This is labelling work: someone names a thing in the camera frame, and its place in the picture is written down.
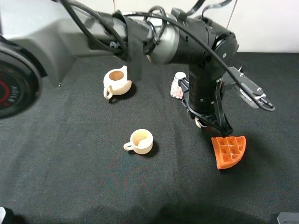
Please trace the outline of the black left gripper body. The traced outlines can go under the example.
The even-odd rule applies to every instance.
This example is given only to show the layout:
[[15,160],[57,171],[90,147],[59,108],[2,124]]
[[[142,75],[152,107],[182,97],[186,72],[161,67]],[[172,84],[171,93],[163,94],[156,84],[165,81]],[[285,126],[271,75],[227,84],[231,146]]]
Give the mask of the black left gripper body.
[[191,117],[199,121],[225,121],[221,99],[224,69],[216,64],[190,64],[188,69],[189,82],[183,78],[179,85]]

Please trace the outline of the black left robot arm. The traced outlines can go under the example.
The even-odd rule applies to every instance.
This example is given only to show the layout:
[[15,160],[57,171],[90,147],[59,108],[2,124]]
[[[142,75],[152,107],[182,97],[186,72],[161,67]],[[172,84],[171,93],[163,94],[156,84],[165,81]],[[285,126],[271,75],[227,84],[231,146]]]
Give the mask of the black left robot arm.
[[106,14],[75,0],[3,0],[0,3],[0,116],[12,117],[40,96],[42,77],[60,84],[78,58],[115,56],[129,77],[141,78],[141,59],[187,64],[187,110],[201,125],[232,133],[222,108],[222,77],[238,49],[235,34],[206,17],[177,8],[167,14]]

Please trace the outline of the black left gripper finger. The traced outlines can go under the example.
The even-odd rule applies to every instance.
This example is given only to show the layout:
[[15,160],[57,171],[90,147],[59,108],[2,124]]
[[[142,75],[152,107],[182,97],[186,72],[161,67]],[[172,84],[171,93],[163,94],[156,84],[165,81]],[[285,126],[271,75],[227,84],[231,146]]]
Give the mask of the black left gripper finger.
[[221,96],[222,79],[215,81],[215,91],[212,103],[214,105],[214,114],[216,117],[216,129],[222,134],[222,136],[229,136],[233,132],[233,128],[229,124],[224,109],[222,106]]
[[219,127],[216,115],[214,113],[211,114],[199,114],[199,113],[193,113],[189,109],[187,109],[188,114],[190,117],[194,120],[195,118],[198,118],[201,123],[206,124],[206,128],[200,128],[204,132],[217,132],[221,133],[221,129]]

